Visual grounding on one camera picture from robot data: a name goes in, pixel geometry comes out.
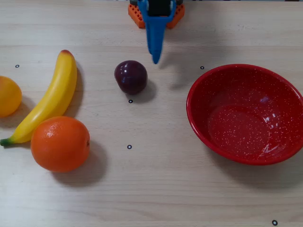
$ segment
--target orange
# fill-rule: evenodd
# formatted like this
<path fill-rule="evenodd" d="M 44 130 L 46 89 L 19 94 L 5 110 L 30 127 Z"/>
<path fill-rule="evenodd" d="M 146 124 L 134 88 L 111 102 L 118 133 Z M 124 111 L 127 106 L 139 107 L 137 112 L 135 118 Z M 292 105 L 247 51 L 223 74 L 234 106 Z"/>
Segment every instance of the orange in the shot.
<path fill-rule="evenodd" d="M 0 76 L 0 117 L 6 117 L 20 106 L 22 92 L 19 86 L 10 78 Z"/>
<path fill-rule="evenodd" d="M 53 117 L 34 131 L 31 150 L 35 161 L 54 172 L 69 172 L 89 155 L 89 131 L 71 117 Z"/>

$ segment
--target yellow banana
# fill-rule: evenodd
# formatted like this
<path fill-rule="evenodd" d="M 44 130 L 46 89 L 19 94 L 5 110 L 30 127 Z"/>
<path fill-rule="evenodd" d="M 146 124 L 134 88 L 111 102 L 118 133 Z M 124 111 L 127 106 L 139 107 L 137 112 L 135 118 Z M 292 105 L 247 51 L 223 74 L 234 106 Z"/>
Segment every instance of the yellow banana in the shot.
<path fill-rule="evenodd" d="M 0 140 L 1 146 L 24 143 L 31 140 L 36 127 L 43 121 L 61 116 L 69 106 L 77 82 L 77 66 L 74 56 L 67 50 L 59 53 L 52 82 L 38 105 L 16 128 L 14 134 Z"/>

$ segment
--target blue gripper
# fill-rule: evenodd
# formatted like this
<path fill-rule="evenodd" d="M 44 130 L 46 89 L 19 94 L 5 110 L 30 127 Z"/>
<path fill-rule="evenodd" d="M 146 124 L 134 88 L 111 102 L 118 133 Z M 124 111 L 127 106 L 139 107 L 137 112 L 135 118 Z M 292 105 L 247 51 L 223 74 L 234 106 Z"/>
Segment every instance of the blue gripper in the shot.
<path fill-rule="evenodd" d="M 148 0 L 138 0 L 138 6 L 145 22 L 148 50 L 153 63 L 157 64 L 162 52 L 166 24 L 173 20 L 177 4 L 172 0 L 172 10 L 168 17 L 150 17 L 147 9 Z"/>

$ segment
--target dark red fruit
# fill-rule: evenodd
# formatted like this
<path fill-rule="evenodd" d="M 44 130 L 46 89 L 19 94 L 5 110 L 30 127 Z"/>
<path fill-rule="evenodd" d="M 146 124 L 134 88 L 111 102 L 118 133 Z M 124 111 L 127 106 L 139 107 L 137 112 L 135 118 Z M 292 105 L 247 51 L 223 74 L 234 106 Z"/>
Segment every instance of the dark red fruit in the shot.
<path fill-rule="evenodd" d="M 115 78 L 122 91 L 135 95 L 146 87 L 147 71 L 137 61 L 124 61 L 116 67 Z"/>

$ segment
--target red bowl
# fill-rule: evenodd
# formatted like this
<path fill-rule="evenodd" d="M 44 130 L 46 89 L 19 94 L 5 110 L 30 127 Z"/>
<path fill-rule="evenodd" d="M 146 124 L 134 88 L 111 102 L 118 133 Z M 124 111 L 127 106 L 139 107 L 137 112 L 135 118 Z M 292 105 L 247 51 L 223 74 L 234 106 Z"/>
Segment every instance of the red bowl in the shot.
<path fill-rule="evenodd" d="M 303 147 L 303 98 L 286 79 L 246 64 L 203 74 L 187 97 L 187 116 L 210 149 L 250 165 L 284 161 Z"/>

